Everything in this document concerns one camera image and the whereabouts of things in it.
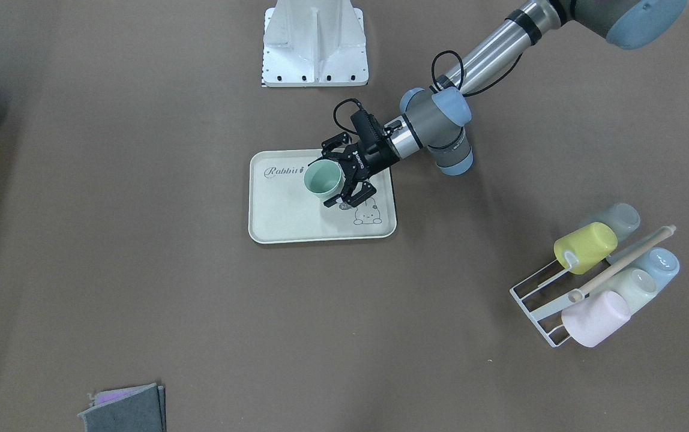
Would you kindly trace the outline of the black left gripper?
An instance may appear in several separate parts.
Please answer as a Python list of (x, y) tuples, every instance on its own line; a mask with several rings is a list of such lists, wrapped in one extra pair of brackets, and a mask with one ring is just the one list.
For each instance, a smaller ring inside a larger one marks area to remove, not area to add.
[(388, 169), (400, 161), (399, 153), (386, 137), (366, 139), (356, 142), (349, 133), (340, 133), (322, 142), (318, 161), (333, 161), (341, 167), (345, 175), (344, 188), (323, 202), (326, 208), (337, 203), (355, 208), (376, 194), (376, 189), (368, 179)]

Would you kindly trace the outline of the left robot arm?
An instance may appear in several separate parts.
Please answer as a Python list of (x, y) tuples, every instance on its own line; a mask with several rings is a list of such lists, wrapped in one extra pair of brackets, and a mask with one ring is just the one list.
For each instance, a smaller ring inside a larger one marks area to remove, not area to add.
[(465, 126), (472, 120), (468, 98), (510, 74), (523, 52), (549, 30), (575, 21), (608, 43), (638, 49), (662, 35), (681, 16), (685, 1), (528, 1), (444, 74), (432, 72), (429, 88), (413, 88), (400, 99), (400, 114), (381, 125), (363, 108), (352, 114), (353, 129), (322, 142), (322, 155), (305, 177), (331, 169), (318, 196), (325, 207), (358, 207), (376, 193), (371, 177), (419, 150), (427, 149), (438, 169), (461, 175), (474, 156)]

